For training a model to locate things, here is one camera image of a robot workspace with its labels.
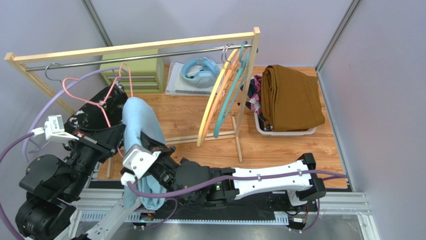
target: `blue headphones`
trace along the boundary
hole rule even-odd
[[[202,70],[197,72],[194,76],[187,76],[188,70],[195,65],[201,65]],[[195,58],[183,65],[180,75],[183,81],[188,85],[199,89],[205,89],[215,84],[216,78],[219,75],[219,68],[214,61],[207,57]]]

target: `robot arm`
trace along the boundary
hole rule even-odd
[[[113,135],[121,139],[119,136],[123,133],[123,128],[118,126],[117,129]],[[21,234],[36,240],[68,239],[67,226],[70,224],[69,219],[75,208],[67,203],[79,199],[78,196],[87,181],[88,173],[93,171],[98,161],[105,161],[116,149],[115,146],[101,148],[100,146],[105,145],[99,141],[100,138],[95,138],[97,135],[100,133],[89,135],[76,131],[75,136],[79,138],[79,141],[72,144],[75,152],[67,163],[63,163],[53,155],[45,155],[28,166],[30,170],[27,169],[27,174],[20,183],[20,186],[28,191],[27,201],[16,215],[16,223]],[[200,166],[186,158],[178,164],[171,158],[171,154],[175,151],[174,146],[167,147],[144,134],[141,139],[143,139],[143,146],[134,145],[124,156],[124,168],[121,171],[123,185],[126,185],[127,181],[134,182],[143,176],[152,175],[170,193],[188,189],[217,177],[252,178],[252,180],[217,181],[196,191],[181,194],[176,197],[180,206],[197,204],[206,209],[224,208],[228,203],[250,195],[287,191],[291,206],[296,207],[306,204],[307,201],[324,197],[326,194],[324,183],[316,174],[302,174],[302,171],[315,169],[315,160],[310,153],[283,166],[257,169],[211,168]],[[262,178],[267,175],[292,172],[300,172],[300,174],[271,179]],[[57,178],[64,178],[61,180],[62,184],[57,184]],[[52,191],[52,186],[57,186],[55,191]],[[141,205],[139,198],[131,208],[125,208],[123,203],[124,200],[121,199],[94,228],[73,239],[112,239],[126,218]]]
[[[303,154],[296,162],[276,167],[244,169],[238,167],[211,168],[182,158],[177,164],[171,154],[175,147],[167,147],[142,133],[142,145],[134,145],[123,159],[121,183],[127,185],[142,176],[152,175],[168,192],[180,191],[212,179],[228,176],[225,180],[208,184],[196,191],[187,191],[177,197],[181,205],[199,204],[204,208],[225,207],[227,203],[244,197],[273,191],[286,190],[292,206],[306,204],[322,198],[326,188],[315,173],[316,162],[311,153]],[[297,175],[264,179],[265,176],[298,172]]]

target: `wooden floor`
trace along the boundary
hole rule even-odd
[[[313,67],[292,68],[310,76],[316,75]],[[261,74],[264,69],[265,67],[257,66],[254,68],[253,74]],[[205,96],[165,96],[162,93],[138,93],[135,94],[135,97],[144,99],[154,109],[166,138],[197,135],[208,101],[208,97]],[[237,106],[239,99],[240,97],[232,106],[236,115],[239,111]],[[343,173],[321,90],[320,100],[325,124],[318,126],[314,134],[307,136],[262,137],[256,130],[253,112],[246,108],[239,134],[242,163],[238,161],[234,138],[205,141],[201,147],[197,147],[196,142],[176,144],[176,152],[172,157],[176,162],[185,157],[202,166],[253,169],[289,164],[297,160],[303,153],[313,153],[317,170]],[[232,131],[231,121],[232,118],[229,115],[221,131]],[[214,125],[210,126],[210,133],[213,132],[213,129]],[[107,163],[105,162],[101,166],[98,179],[107,179]],[[120,179],[122,167],[122,158],[116,155],[111,179]],[[327,181],[325,185],[329,188],[346,188],[346,181],[333,179]]]

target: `pile of clothes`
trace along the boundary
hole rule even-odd
[[[258,114],[264,131],[307,130],[325,123],[316,76],[270,65],[252,77],[248,96],[245,105]]]

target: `teal hanger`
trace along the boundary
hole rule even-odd
[[[238,79],[241,77],[241,75],[244,72],[244,69],[246,68],[247,62],[249,61],[249,56],[250,56],[250,52],[247,52],[247,54],[245,55],[245,58],[243,59],[243,50],[244,50],[244,46],[247,44],[247,41],[244,41],[241,44],[241,49],[239,51],[239,62],[241,63],[240,68],[238,69],[238,72],[235,76],[235,79],[233,80],[233,83],[226,95],[225,101],[223,102],[223,106],[222,109],[220,110],[219,116],[217,117],[217,122],[216,122],[216,126],[214,126],[214,133],[213,136],[215,138],[219,137],[219,131],[221,130],[222,125],[225,122],[225,118],[227,117],[227,115],[229,114],[230,110],[231,110],[231,106],[234,103],[235,99],[237,98],[237,93],[238,90],[241,88],[242,84],[246,81],[247,79],[247,71],[245,72],[244,77],[242,78],[241,82],[239,83],[239,87],[237,88],[237,92],[233,95],[233,98],[231,100],[231,102],[229,103],[228,106],[228,102],[231,99],[231,95],[234,92],[235,86],[237,85]]]

